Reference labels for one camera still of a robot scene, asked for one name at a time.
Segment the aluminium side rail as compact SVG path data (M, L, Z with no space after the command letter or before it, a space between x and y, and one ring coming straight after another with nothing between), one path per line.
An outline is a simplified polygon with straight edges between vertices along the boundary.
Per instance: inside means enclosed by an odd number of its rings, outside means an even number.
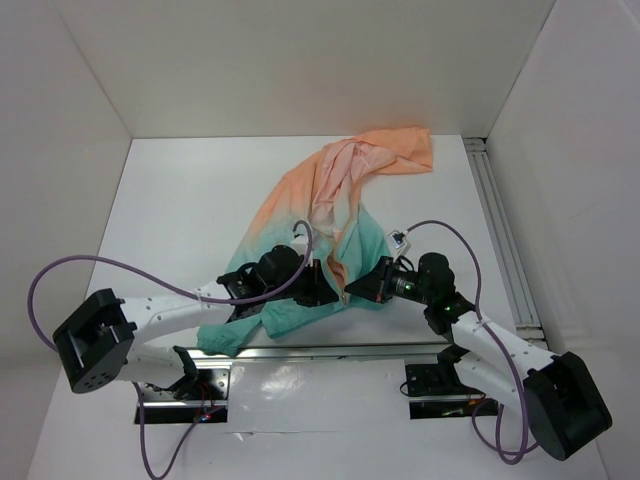
M496 252L514 323L521 338L546 346L546 336L510 228L483 138L463 138L464 148Z

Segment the aluminium front rail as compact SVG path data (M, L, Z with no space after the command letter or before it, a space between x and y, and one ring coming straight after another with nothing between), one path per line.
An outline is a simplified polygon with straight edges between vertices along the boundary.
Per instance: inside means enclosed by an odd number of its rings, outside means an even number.
M189 353L197 361L364 359L437 355L447 347L447 343L437 342L352 346L256 347L240 349L235 356L208 354L198 349L190 349Z

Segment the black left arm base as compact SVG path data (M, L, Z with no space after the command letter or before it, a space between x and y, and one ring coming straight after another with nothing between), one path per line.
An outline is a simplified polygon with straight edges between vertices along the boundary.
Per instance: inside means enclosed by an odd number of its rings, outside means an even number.
M228 421L231 364L201 363L192 352L174 347L181 376L170 386L140 385L142 405L137 406L135 424L145 425L224 424Z

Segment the teal and orange jacket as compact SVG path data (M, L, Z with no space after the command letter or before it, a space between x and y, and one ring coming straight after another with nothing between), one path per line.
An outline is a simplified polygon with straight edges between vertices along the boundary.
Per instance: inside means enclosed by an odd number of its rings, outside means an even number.
M312 228L313 255L337 302L314 308L292 300L269 302L249 318L200 327L198 348L233 356L258 327L277 339L349 308L372 309L373 304L344 291L389 253L383 229L361 203L361 189L375 176L423 174L432 168L429 130L411 127L328 144L287 172L255 214L227 269L235 271L288 243L294 222L304 219Z

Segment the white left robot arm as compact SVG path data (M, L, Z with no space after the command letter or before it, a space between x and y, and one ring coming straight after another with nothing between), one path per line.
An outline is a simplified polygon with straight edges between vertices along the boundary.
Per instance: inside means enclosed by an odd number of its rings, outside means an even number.
M254 318L268 302L292 300L317 310L338 299L319 260L305 263L295 249L277 245L258 261L185 296L125 299L112 289L98 290L54 332L53 341L76 394L125 381L184 399L202 382L202 374L186 348L157 347L153 340L202 325Z

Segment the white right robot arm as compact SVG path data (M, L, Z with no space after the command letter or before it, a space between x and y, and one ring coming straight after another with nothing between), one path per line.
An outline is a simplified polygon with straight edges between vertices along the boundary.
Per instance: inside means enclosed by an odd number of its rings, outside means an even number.
M429 327L451 345L436 379L448 392L479 390L523 417L538 445L564 461L613 424L585 362L539 348L485 317L455 286L447 258L423 255L415 271L390 257L346 287L347 293L384 304L402 298L424 305Z

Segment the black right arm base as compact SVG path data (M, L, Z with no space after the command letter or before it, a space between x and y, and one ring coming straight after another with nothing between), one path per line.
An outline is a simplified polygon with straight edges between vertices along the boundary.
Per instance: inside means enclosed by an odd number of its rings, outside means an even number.
M406 380L399 391L408 399L411 420L445 419L497 415L497 402L485 393L464 386L454 366L468 350L451 345L434 363L405 366Z

